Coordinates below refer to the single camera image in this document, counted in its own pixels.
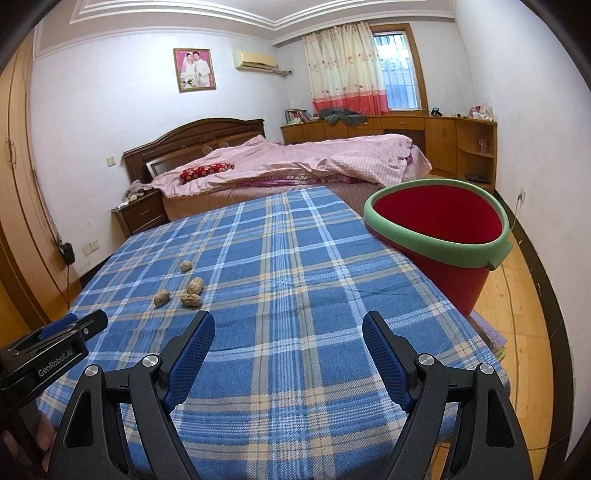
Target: wardrobe handle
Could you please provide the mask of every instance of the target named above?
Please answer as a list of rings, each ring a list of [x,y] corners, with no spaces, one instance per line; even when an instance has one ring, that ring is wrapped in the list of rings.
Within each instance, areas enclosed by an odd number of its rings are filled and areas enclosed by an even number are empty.
[[[12,166],[15,167],[17,165],[17,148],[14,146],[14,142],[12,141],[12,138],[10,139],[10,147],[11,147],[11,151],[14,150],[14,155],[12,155],[12,153],[11,153],[10,158],[12,160]]]
[[[14,165],[17,164],[16,155],[12,154],[12,150],[14,148],[14,142],[12,141],[12,138],[7,137],[6,143],[8,144],[8,165],[10,165],[11,168],[14,168]]]

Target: white wall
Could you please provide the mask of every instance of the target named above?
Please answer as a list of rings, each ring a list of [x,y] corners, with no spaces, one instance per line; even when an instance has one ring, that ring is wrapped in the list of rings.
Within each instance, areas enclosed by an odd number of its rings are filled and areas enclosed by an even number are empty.
[[[183,47],[211,49],[217,90],[178,92],[173,48]],[[90,41],[33,63],[33,153],[58,230],[76,250],[79,274],[124,240],[111,214],[129,186],[124,151],[217,116],[263,118],[267,137],[281,139],[289,103],[285,80],[237,71],[236,49],[279,55],[274,47],[237,37],[169,32]],[[118,161],[112,168],[110,156]],[[95,239],[100,249],[86,258],[82,246]]]
[[[411,21],[421,59],[428,108],[444,115],[466,115],[475,104],[470,68],[462,38],[453,21]],[[280,47],[283,68],[293,69],[287,89],[293,108],[313,112],[304,44],[297,40]]]
[[[560,42],[519,0],[457,0],[477,101],[498,127],[496,188],[532,240],[564,316],[575,392],[570,448],[591,417],[591,92]]]

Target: bucket handle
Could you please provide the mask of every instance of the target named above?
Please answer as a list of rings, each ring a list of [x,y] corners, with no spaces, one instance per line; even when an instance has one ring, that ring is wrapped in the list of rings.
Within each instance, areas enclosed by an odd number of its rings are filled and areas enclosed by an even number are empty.
[[[507,258],[507,255],[509,255],[512,249],[513,244],[511,242],[504,242],[498,249],[496,249],[493,257],[489,259],[487,267],[491,271],[495,271],[499,268],[499,265],[503,263],[503,260]]]

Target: wedding photo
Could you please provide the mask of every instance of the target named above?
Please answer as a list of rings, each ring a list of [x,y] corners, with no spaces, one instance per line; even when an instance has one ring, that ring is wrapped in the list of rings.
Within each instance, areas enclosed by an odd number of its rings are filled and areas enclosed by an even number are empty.
[[[212,57],[209,50],[175,48],[174,62],[177,70],[179,92],[216,89]]]

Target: window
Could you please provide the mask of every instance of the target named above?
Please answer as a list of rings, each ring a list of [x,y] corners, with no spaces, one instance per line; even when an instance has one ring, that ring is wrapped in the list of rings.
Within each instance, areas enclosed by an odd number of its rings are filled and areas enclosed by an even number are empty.
[[[372,27],[390,110],[427,108],[423,72],[410,25]]]

